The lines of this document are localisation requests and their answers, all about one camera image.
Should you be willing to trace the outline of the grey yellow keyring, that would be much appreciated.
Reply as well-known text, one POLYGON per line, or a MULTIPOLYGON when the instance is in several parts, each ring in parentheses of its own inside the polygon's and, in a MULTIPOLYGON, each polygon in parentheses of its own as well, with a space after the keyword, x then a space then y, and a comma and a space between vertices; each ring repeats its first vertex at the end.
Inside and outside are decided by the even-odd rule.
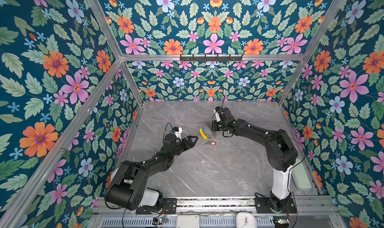
POLYGON ((203 122, 199 126, 199 133, 204 140, 212 140, 215 136, 210 122, 203 122))

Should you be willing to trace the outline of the red capped key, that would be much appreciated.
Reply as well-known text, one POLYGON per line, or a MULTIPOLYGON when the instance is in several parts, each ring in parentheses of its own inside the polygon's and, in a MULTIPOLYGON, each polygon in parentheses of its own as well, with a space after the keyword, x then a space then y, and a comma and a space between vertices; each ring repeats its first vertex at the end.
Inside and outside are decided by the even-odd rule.
POLYGON ((217 144, 217 142, 215 142, 215 141, 208 141, 205 144, 209 145, 209 146, 215 146, 217 144))

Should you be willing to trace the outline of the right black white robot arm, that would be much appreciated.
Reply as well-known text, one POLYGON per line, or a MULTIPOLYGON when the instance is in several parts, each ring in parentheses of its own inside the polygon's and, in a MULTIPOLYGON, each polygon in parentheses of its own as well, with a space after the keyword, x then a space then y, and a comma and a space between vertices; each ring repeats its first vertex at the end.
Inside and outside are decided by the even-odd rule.
POLYGON ((273 186, 268 204, 279 213, 293 200, 291 174, 298 151, 285 130, 267 130, 254 126, 243 119, 235 119, 228 108, 216 107, 212 121, 213 131, 250 139, 266 148, 267 159, 274 169, 273 186))

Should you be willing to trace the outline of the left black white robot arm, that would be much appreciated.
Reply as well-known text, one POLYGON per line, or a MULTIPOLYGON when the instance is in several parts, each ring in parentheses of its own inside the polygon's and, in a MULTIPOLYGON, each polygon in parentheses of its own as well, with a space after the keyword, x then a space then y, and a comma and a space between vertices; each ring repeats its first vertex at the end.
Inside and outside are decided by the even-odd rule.
POLYGON ((163 146, 152 158, 142 162, 124 161, 115 171, 110 186, 105 194, 105 202, 133 211, 139 206, 155 207, 160 204, 161 192, 157 198, 144 201, 153 190, 147 188, 148 179, 167 171, 174 162, 174 157, 192 149, 197 136, 178 138, 175 134, 167 134, 163 146))

